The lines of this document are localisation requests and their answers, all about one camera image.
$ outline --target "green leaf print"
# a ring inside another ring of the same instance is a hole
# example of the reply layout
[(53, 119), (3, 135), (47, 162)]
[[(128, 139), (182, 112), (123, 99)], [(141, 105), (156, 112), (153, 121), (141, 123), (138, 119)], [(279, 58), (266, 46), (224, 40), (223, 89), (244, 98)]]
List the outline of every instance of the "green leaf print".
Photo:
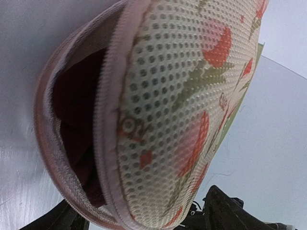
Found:
[(239, 92), (241, 92), (241, 91), (244, 90), (244, 89), (247, 89), (247, 88), (249, 87), (250, 82), (251, 82), (251, 79), (248, 80), (248, 82), (245, 83), (245, 85), (240, 89)]
[(250, 41), (250, 39), (253, 36), (255, 30), (258, 29), (260, 26), (261, 26), (261, 18), (254, 17), (253, 22), (251, 24), (248, 41)]
[(188, 179), (190, 178), (192, 171), (193, 170), (188, 172), (186, 175), (181, 177), (176, 182), (175, 189), (173, 190), (171, 198), (169, 199), (169, 202), (166, 205), (166, 209), (164, 210), (163, 214), (161, 215), (162, 217), (164, 217), (169, 212), (169, 210), (171, 210), (172, 207), (174, 206), (176, 200), (179, 198), (180, 192), (182, 191), (182, 189), (184, 188), (184, 185), (187, 183)]
[(240, 76), (239, 76), (239, 78), (238, 78), (238, 81), (236, 82), (236, 86), (235, 86), (235, 88), (234, 88), (234, 91), (236, 90), (236, 87), (238, 86), (240, 80), (242, 79), (242, 75), (243, 75), (243, 72), (244, 72), (245, 67), (246, 67), (246, 63), (244, 63), (242, 72), (240, 73)]
[(183, 83), (182, 92), (178, 94), (172, 106), (173, 112), (181, 108), (188, 98), (204, 89), (206, 86), (214, 83), (225, 83), (226, 79), (223, 74), (234, 67), (234, 64), (226, 62), (220, 68), (209, 67), (205, 69), (205, 64), (205, 60), (199, 61), (196, 68), (189, 74), (188, 80)]
[(207, 4), (207, 2), (209, 2), (209, 0), (200, 0), (200, 3), (198, 5), (198, 13), (201, 12), (202, 8)]

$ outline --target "gray surface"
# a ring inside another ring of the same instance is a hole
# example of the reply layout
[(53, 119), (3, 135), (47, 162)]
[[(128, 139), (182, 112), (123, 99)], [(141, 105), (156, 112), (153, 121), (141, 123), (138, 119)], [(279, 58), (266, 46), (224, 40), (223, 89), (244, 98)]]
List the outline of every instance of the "gray surface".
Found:
[(116, 0), (0, 1), (1, 230), (27, 225), (62, 199), (35, 140), (36, 80), (56, 47), (112, 2)]
[(262, 53), (307, 78), (307, 1), (270, 0), (262, 18)]

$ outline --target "floral print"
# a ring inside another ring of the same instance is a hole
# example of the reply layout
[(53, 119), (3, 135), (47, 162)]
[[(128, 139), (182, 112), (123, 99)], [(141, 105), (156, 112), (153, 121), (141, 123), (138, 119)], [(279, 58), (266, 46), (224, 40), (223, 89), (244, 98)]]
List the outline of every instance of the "floral print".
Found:
[(150, 125), (145, 125), (145, 121), (130, 115), (125, 115), (119, 123), (117, 129), (118, 137), (125, 137), (135, 142), (141, 143), (143, 136), (150, 129)]
[(174, 217), (167, 224), (165, 224), (163, 228), (167, 228), (171, 226), (180, 217), (182, 210), (183, 210), (183, 207), (181, 206), (179, 210), (176, 212), (176, 214), (174, 215)]
[(201, 183), (202, 183), (202, 181), (203, 181), (203, 179), (206, 175), (207, 170), (208, 170), (208, 163), (206, 163), (204, 169), (202, 170), (200, 177), (197, 179), (196, 184), (193, 186), (192, 193), (197, 192), (198, 188), (200, 187), (200, 185), (201, 185)]
[(209, 0), (200, 0), (198, 4), (198, 12), (201, 12), (202, 8), (209, 2)]
[(222, 28), (222, 35), (220, 35), (217, 29), (221, 28), (220, 24), (213, 23), (213, 20), (208, 20), (208, 22), (205, 22), (205, 24), (213, 24), (216, 29), (205, 29), (204, 35), (207, 37), (207, 40), (204, 44), (204, 49), (202, 51), (203, 56), (205, 60), (209, 62), (210, 65), (215, 68), (220, 68), (224, 65), (229, 56), (232, 43), (231, 30), (228, 26), (225, 26), (224, 28)]
[(229, 106), (227, 107), (227, 110), (226, 110), (226, 112), (225, 112), (225, 114), (224, 114), (224, 116), (222, 118), (222, 121), (220, 123), (218, 131), (220, 131), (222, 129), (222, 127), (223, 127), (224, 121), (226, 120), (226, 117), (227, 117), (228, 110), (229, 110)]
[(256, 5), (256, 17), (262, 18), (269, 4), (269, 0), (258, 0)]
[(251, 58), (248, 62), (248, 64), (246, 65), (243, 74), (242, 74), (242, 78), (244, 78), (246, 75), (248, 75), (251, 72), (251, 67), (253, 65), (253, 58)]
[(251, 83), (251, 79), (249, 79), (249, 80), (244, 84), (244, 86), (240, 89), (240, 91), (242, 91), (242, 90), (244, 90), (244, 89), (247, 89), (247, 88), (249, 87), (250, 83)]
[(227, 98), (226, 98), (226, 96), (225, 96), (225, 94), (223, 92), (223, 93), (221, 93), (221, 96), (220, 96), (219, 106), (224, 111), (226, 106), (227, 106), (227, 104), (228, 104), (228, 100), (227, 100)]
[(269, 4), (269, 0), (258, 0), (256, 4), (256, 14), (252, 21), (250, 33), (248, 40), (250, 41), (251, 37), (253, 36), (256, 29), (258, 29), (261, 26), (261, 20), (263, 17), (264, 12), (266, 11)]
[(182, 92), (178, 94), (172, 106), (173, 112), (181, 108), (188, 98), (203, 90), (206, 86), (225, 83), (226, 79), (223, 73), (234, 67), (234, 64), (228, 62), (225, 62), (221, 68), (207, 68), (205, 65), (205, 60), (199, 61), (196, 68), (189, 74), (188, 80), (183, 83)]
[(192, 167), (197, 162), (199, 155), (202, 151), (203, 145), (206, 141), (209, 130), (209, 115), (206, 111), (203, 112), (203, 116), (201, 118), (201, 127), (198, 133), (198, 139), (194, 146), (192, 156), (189, 158), (187, 164), (182, 168), (178, 177), (183, 177), (188, 171), (192, 169)]
[(146, 154), (140, 156), (140, 169), (145, 168), (145, 166), (151, 164), (153, 161), (153, 152), (150, 150)]
[(229, 114), (228, 114), (228, 116), (227, 116), (227, 119), (229, 119), (229, 118), (232, 116), (232, 114), (233, 114), (234, 111), (236, 110), (236, 107), (237, 107), (237, 104), (235, 104), (235, 106), (230, 110), (230, 112), (229, 112)]
[(180, 138), (178, 146), (175, 150), (176, 159), (178, 159), (178, 162), (175, 164), (175, 168), (179, 169), (177, 174), (184, 169), (187, 162), (193, 156), (193, 150), (199, 139), (198, 136), (201, 129), (201, 116), (202, 114), (200, 114), (195, 121), (189, 124), (186, 131)]

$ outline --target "red flower print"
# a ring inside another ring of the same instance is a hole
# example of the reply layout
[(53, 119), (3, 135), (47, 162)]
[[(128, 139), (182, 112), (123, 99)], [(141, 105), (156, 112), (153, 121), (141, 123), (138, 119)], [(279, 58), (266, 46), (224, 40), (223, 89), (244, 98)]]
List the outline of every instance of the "red flower print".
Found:
[(246, 65), (243, 74), (242, 74), (242, 78), (244, 78), (245, 75), (249, 74), (251, 72), (251, 67), (253, 65), (253, 58), (251, 58), (248, 62), (248, 64)]
[[(117, 136), (118, 137), (125, 137), (125, 138), (130, 138), (129, 133), (126, 133), (122, 128), (119, 128), (117, 131)], [(142, 138), (140, 137), (131, 137), (130, 139), (134, 140), (135, 142), (141, 143), (142, 142)]]
[(151, 164), (153, 161), (153, 152), (150, 150), (146, 154), (140, 156), (140, 169), (145, 168), (146, 165)]
[(205, 21), (205, 43), (203, 56), (213, 67), (222, 67), (226, 62), (231, 48), (231, 30), (217, 20)]
[(181, 206), (179, 210), (177, 211), (177, 213), (174, 215), (174, 217), (167, 224), (165, 224), (163, 228), (167, 228), (171, 226), (180, 217), (182, 210), (183, 210), (183, 207)]
[(219, 131), (221, 130), (221, 128), (223, 127), (224, 121), (226, 120), (226, 117), (227, 117), (228, 110), (229, 110), (229, 106), (227, 107), (227, 110), (226, 110), (226, 112), (225, 112), (225, 114), (224, 114), (224, 117), (223, 117), (223, 119), (222, 119), (222, 121), (221, 121), (221, 123), (220, 123), (218, 132), (219, 132)]
[(231, 115), (234, 113), (234, 111), (236, 110), (236, 106), (237, 106), (237, 104), (232, 108), (232, 110), (230, 111), (230, 113), (227, 116), (227, 119), (229, 119), (231, 117)]
[(269, 4), (269, 0), (258, 0), (257, 6), (256, 6), (256, 17), (262, 18), (264, 12), (266, 11)]
[(196, 146), (198, 135), (201, 128), (201, 116), (197, 117), (194, 122), (189, 124), (188, 129), (183, 133), (178, 146), (175, 150), (177, 158), (176, 168), (180, 170), (187, 164), (189, 159), (192, 157), (193, 149)]
[(228, 100), (227, 98), (225, 97), (225, 94), (222, 93), (221, 96), (220, 96), (220, 100), (219, 100), (219, 106), (221, 107), (221, 109), (224, 111), (225, 110), (225, 107), (227, 106), (228, 104)]
[(192, 193), (196, 192), (198, 190), (198, 188), (200, 187), (205, 175), (206, 175), (206, 172), (208, 170), (208, 163), (205, 165), (202, 173), (201, 173), (201, 176), (198, 178), (196, 184), (194, 185), (193, 189), (192, 189)]
[(206, 113), (206, 111), (203, 112), (203, 115), (201, 117), (201, 126), (198, 132), (198, 138), (196, 141), (196, 144), (194, 145), (192, 155), (189, 157), (188, 162), (185, 164), (185, 166), (181, 169), (178, 177), (183, 177), (187, 172), (189, 172), (194, 164), (197, 162), (198, 157), (202, 151), (203, 145), (205, 144), (207, 135), (209, 130), (209, 115)]

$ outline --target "zipper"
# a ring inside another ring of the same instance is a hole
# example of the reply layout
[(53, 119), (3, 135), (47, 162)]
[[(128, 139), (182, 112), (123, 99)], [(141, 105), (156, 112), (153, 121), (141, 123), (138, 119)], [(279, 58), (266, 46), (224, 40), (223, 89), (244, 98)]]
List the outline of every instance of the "zipper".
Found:
[[(121, 6), (123, 6), (125, 4), (126, 4), (126, 0), (120, 0), (117, 3), (114, 3), (111, 7), (106, 9), (106, 11), (109, 11), (109, 12), (106, 13), (106, 16), (108, 16), (108, 14), (112, 13), (112, 10), (119, 9)], [(84, 209), (84, 208), (80, 207), (79, 205), (75, 204), (73, 199), (71, 198), (71, 194), (67, 193), (67, 192), (63, 192), (63, 191), (65, 191), (65, 188), (67, 186), (64, 186), (62, 183), (59, 183), (57, 181), (56, 178), (59, 175), (58, 175), (58, 173), (54, 173), (53, 166), (51, 166), (50, 163), (48, 163), (49, 156), (51, 156), (52, 154), (50, 153), (51, 149), (50, 149), (49, 144), (48, 144), (48, 141), (50, 140), (50, 136), (49, 136), (49, 134), (47, 134), (48, 132), (46, 132), (46, 130), (50, 129), (50, 126), (48, 124), (46, 124), (45, 117), (43, 115), (45, 110), (46, 110), (46, 108), (45, 108), (46, 105), (43, 103), (43, 101), (44, 101), (44, 98), (46, 96), (46, 91), (48, 93), (50, 93), (50, 89), (48, 89), (48, 85), (49, 85), (49, 82), (50, 82), (50, 78), (52, 76), (52, 74), (48, 73), (48, 72), (51, 71), (51, 69), (53, 69), (52, 71), (54, 71), (55, 68), (59, 67), (59, 64), (62, 65), (61, 62), (63, 62), (64, 60), (63, 60), (63, 57), (61, 57), (61, 56), (64, 56), (65, 59), (67, 59), (67, 57), (69, 57), (69, 53), (71, 52), (71, 46), (72, 46), (73, 43), (75, 43), (74, 40), (76, 40), (76, 35), (81, 33), (87, 27), (87, 25), (88, 25), (88, 23), (86, 25), (83, 25), (77, 31), (73, 32), (56, 49), (54, 54), (49, 59), (47, 65), (44, 67), (42, 74), (40, 75), (40, 77), (37, 80), (38, 85), (37, 85), (36, 90), (35, 90), (36, 96), (35, 96), (35, 105), (34, 105), (34, 123), (35, 123), (35, 127), (36, 127), (36, 138), (37, 138), (37, 142), (39, 144), (39, 148), (41, 149), (41, 152), (42, 152), (41, 156), (43, 158), (43, 161), (45, 163), (47, 171), (49, 172), (49, 175), (52, 178), (52, 181), (53, 181), (55, 187), (57, 188), (59, 193), (62, 195), (62, 197), (66, 200), (66, 202), (71, 207), (73, 207), (80, 214), (80, 216), (82, 216), (83, 218), (85, 218), (89, 222), (94, 223), (95, 225), (97, 225), (101, 228), (107, 229), (107, 230), (114, 230), (114, 229), (119, 230), (119, 229), (123, 229), (123, 228), (116, 221), (113, 221), (113, 220), (110, 220), (110, 221), (93, 220), (93, 218), (90, 217), (90, 215), (86, 214), (86, 213), (91, 213), (90, 210)], [(56, 130), (57, 130), (57, 125), (58, 124), (55, 121), (55, 129)], [(106, 218), (114, 219), (114, 217), (112, 215), (110, 215), (110, 211), (104, 211), (104, 210), (101, 210), (101, 211), (104, 214), (107, 215)]]
[[(121, 84), (118, 88), (122, 88), (133, 39), (141, 25), (143, 14), (146, 13), (150, 4), (151, 0), (130, 0), (127, 3), (113, 34), (113, 38), (106, 53), (105, 62), (102, 65), (94, 106), (94, 153), (99, 181), (103, 189), (106, 203), (111, 209), (110, 211), (119, 224), (129, 230), (152, 230), (153, 228), (140, 225), (134, 221), (131, 217), (128, 205), (123, 198), (124, 192), (122, 188), (117, 187), (117, 189), (114, 189), (114, 184), (120, 183), (119, 168), (117, 163), (115, 163), (116, 166), (114, 167), (113, 163), (110, 164), (110, 162), (106, 160), (107, 155), (111, 155), (110, 152), (106, 151), (106, 143), (110, 139), (110, 135), (114, 134), (112, 131), (110, 134), (107, 133), (106, 135), (106, 125), (113, 122), (115, 126), (112, 130), (116, 130), (117, 128), (118, 108), (112, 109), (112, 107), (114, 107), (112, 105), (116, 106), (119, 104), (121, 90), (120, 92), (114, 92), (112, 89), (114, 89), (114, 84), (116, 83)], [(108, 114), (109, 105), (111, 105), (110, 108), (112, 113), (116, 116), (116, 118), (111, 119), (111, 122), (106, 121), (106, 116), (112, 117)], [(114, 174), (116, 173), (108, 171), (108, 168), (111, 167), (113, 167), (113, 170), (116, 171), (118, 175), (115, 176)]]

